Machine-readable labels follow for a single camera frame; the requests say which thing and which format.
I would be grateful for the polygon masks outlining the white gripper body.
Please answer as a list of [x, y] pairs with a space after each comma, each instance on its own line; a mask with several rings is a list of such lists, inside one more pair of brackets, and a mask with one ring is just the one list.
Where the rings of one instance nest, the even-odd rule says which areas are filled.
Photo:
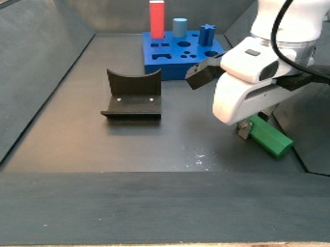
[[287, 100], [304, 91], [277, 85], [293, 68], [282, 62], [265, 40], [247, 37], [222, 57], [221, 75], [213, 101], [213, 114], [227, 125]]

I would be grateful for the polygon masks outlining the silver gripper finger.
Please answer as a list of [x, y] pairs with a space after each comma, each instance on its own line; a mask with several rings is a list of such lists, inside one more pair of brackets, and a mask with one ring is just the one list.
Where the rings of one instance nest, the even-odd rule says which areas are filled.
[[238, 136], [246, 140], [250, 136], [253, 128], [253, 122], [250, 120], [243, 120], [238, 123]]

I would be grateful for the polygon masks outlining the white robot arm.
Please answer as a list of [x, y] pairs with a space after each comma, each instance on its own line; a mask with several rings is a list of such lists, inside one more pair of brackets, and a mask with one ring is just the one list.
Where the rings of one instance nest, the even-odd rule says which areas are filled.
[[302, 92], [277, 85], [301, 71], [290, 64], [312, 64], [330, 0], [258, 0], [251, 36], [223, 55], [213, 113], [227, 125]]

